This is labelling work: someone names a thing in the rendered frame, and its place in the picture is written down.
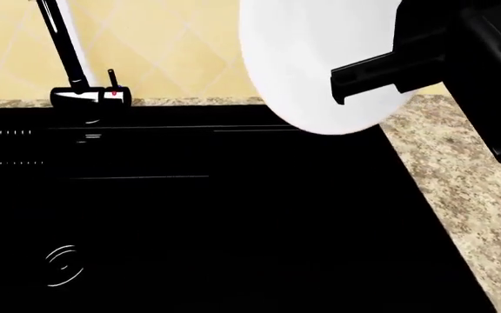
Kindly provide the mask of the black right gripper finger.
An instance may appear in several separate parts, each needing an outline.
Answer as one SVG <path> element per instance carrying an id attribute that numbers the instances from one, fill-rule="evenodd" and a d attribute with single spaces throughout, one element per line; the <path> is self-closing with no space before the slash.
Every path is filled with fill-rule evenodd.
<path id="1" fill-rule="evenodd" d="M 331 94 L 341 105 L 345 98 L 394 85 L 399 93 L 442 81 L 444 54 L 392 51 L 331 71 Z"/>

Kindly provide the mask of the white round plate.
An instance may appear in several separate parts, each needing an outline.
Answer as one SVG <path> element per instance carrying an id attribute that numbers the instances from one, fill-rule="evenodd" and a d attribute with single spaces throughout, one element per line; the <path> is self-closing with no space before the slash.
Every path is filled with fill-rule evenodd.
<path id="1" fill-rule="evenodd" d="M 331 71 L 392 50 L 402 0 L 240 0 L 239 40 L 257 93 L 278 117 L 318 135 L 383 122 L 412 96 L 392 85 L 337 103 Z"/>

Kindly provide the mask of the black kitchen sink basin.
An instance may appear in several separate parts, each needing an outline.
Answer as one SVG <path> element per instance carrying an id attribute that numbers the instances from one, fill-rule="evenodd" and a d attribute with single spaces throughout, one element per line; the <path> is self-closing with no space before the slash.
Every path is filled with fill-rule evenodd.
<path id="1" fill-rule="evenodd" d="M 247 105 L 0 109 L 0 313 L 497 310 L 380 127 Z"/>

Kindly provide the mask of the black glossy sink faucet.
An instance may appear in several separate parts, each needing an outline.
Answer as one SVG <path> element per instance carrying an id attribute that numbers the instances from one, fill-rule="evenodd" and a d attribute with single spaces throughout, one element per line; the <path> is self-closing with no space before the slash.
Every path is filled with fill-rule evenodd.
<path id="1" fill-rule="evenodd" d="M 50 33 L 70 85 L 53 88 L 50 103 L 56 109 L 123 109 L 132 104 L 130 89 L 119 85 L 114 70 L 108 70 L 109 87 L 92 87 L 77 57 L 57 0 L 34 0 Z"/>

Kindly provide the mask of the round sink drain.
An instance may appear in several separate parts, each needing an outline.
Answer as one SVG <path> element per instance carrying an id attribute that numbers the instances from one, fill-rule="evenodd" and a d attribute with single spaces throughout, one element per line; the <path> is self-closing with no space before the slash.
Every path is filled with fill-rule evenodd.
<path id="1" fill-rule="evenodd" d="M 44 266 L 45 285 L 56 288 L 78 278 L 84 271 L 84 260 L 80 249 L 69 244 L 50 252 L 44 259 Z"/>

